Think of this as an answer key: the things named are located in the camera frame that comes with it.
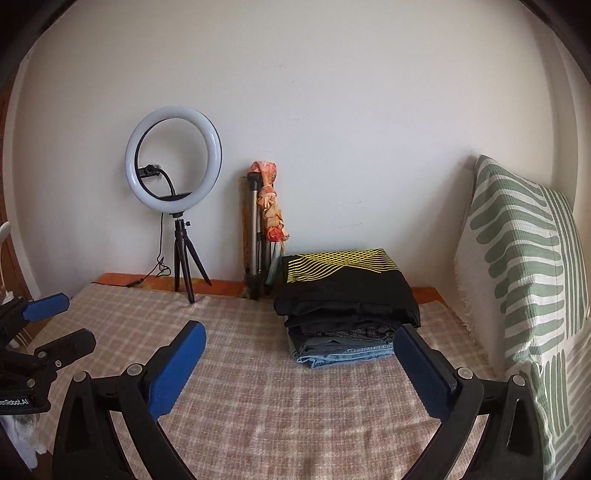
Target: bolt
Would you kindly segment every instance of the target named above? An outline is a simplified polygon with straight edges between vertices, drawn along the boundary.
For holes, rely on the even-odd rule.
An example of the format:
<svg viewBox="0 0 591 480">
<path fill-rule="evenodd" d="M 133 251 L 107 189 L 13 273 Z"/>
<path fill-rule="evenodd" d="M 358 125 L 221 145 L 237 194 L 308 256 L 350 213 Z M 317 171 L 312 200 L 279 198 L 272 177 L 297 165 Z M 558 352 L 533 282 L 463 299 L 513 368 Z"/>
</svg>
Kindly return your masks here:
<svg viewBox="0 0 591 480">
<path fill-rule="evenodd" d="M 519 385 L 520 387 L 523 387 L 525 385 L 525 378 L 523 378 L 521 375 L 514 375 L 513 376 L 513 383 L 515 385 Z"/>
<path fill-rule="evenodd" d="M 457 374 L 460 375 L 460 377 L 462 377 L 464 380 L 470 380 L 474 376 L 472 370 L 466 367 L 458 368 Z"/>
<path fill-rule="evenodd" d="M 78 372 L 74 375 L 73 380 L 74 382 L 81 382 L 86 378 L 86 372 Z"/>
<path fill-rule="evenodd" d="M 131 375 L 132 377 L 139 375 L 143 370 L 143 367 L 140 364 L 133 364 L 127 367 L 127 374 Z"/>
</svg>

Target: striped cushion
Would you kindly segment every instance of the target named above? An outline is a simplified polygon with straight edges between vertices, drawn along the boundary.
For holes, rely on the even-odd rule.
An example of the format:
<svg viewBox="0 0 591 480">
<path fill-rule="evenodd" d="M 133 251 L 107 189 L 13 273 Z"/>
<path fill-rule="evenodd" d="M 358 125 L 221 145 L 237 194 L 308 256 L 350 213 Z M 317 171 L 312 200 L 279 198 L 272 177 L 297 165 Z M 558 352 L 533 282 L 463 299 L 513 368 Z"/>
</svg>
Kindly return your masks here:
<svg viewBox="0 0 591 480">
<path fill-rule="evenodd" d="M 497 373 L 530 380 L 545 476 L 559 477 L 591 430 L 587 282 L 564 195 L 481 157 L 456 273 L 466 322 Z"/>
</svg>

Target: orange floral umbrella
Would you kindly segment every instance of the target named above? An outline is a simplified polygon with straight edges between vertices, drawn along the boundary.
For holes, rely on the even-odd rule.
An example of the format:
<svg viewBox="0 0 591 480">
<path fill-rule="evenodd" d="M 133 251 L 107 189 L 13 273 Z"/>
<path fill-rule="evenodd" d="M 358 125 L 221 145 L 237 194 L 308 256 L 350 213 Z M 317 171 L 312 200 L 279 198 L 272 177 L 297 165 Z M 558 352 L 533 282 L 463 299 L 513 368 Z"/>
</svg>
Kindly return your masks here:
<svg viewBox="0 0 591 480">
<path fill-rule="evenodd" d="M 259 190 L 256 203 L 263 210 L 265 237 L 270 242 L 279 242 L 283 248 L 284 242 L 290 236 L 285 231 L 281 209 L 277 203 L 277 192 L 273 188 L 277 178 L 277 166 L 268 161 L 256 161 L 250 171 L 258 172 L 262 177 L 263 187 Z"/>
</svg>

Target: white wall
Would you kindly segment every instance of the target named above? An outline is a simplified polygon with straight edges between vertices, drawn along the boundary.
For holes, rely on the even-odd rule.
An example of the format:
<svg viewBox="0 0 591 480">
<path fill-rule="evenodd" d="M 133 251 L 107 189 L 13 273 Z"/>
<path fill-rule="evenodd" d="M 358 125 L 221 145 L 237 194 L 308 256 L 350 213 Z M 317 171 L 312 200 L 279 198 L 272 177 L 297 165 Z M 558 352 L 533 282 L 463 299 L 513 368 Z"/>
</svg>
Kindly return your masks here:
<svg viewBox="0 0 591 480">
<path fill-rule="evenodd" d="M 35 48 L 33 46 L 33 48 L 29 50 L 25 58 L 22 60 L 16 78 L 14 79 L 14 84 L 12 85 L 11 98 L 8 102 L 6 127 L 4 129 L 4 143 L 2 144 L 2 178 L 4 179 L 2 184 L 4 186 L 4 205 L 7 210 L 7 216 L 11 221 L 10 234 L 12 238 L 12 246 L 14 247 L 17 254 L 18 264 L 21 267 L 22 275 L 27 283 L 27 287 L 29 288 L 29 293 L 34 299 L 39 299 L 41 298 L 41 293 L 39 292 L 39 287 L 35 281 L 25 246 L 22 243 L 20 225 L 17 221 L 17 207 L 15 205 L 14 198 L 14 182 L 11 181 L 13 178 L 12 143 L 14 140 L 14 129 L 16 127 L 15 119 L 17 117 L 18 99 L 20 98 L 21 94 L 22 81 L 27 74 L 29 60 L 31 59 L 31 55 L 34 50 Z"/>
<path fill-rule="evenodd" d="M 264 159 L 278 164 L 290 253 L 384 247 L 411 285 L 451 296 L 474 156 L 551 184 L 552 98 L 517 0 L 79 0 L 37 43 L 15 100 L 31 271 L 41 294 L 73 294 L 152 268 L 160 216 L 133 197 L 123 155 L 147 113 L 178 104 L 222 139 L 220 179 L 186 214 L 212 278 L 242 277 L 237 182 Z M 188 165 L 202 156 L 181 121 L 142 147 L 178 190 L 199 182 Z M 172 238 L 165 218 L 169 264 Z"/>
</svg>

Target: plaid fabric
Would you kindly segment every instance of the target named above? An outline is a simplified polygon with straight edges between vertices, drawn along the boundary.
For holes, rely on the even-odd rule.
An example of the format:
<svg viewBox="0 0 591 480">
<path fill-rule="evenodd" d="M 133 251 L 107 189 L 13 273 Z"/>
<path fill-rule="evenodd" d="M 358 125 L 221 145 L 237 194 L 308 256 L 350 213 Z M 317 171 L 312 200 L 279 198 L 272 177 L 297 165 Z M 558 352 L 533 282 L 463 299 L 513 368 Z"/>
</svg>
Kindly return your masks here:
<svg viewBox="0 0 591 480">
<path fill-rule="evenodd" d="M 429 418 L 395 356 L 311 370 L 293 361 L 282 319 L 270 302 L 92 284 L 53 319 L 31 351 L 81 327 L 96 336 L 93 354 L 62 369 L 41 415 L 50 450 L 63 398 L 80 370 L 119 375 L 145 363 L 188 320 L 207 329 L 207 347 L 172 412 L 160 425 L 196 478 L 385 479 L 402 477 L 439 422 Z M 484 354 L 440 303 L 421 306 L 423 338 L 450 362 L 492 378 Z M 124 451 L 149 478 L 120 414 Z M 461 478 L 484 426 L 480 417 L 449 478 Z"/>
</svg>

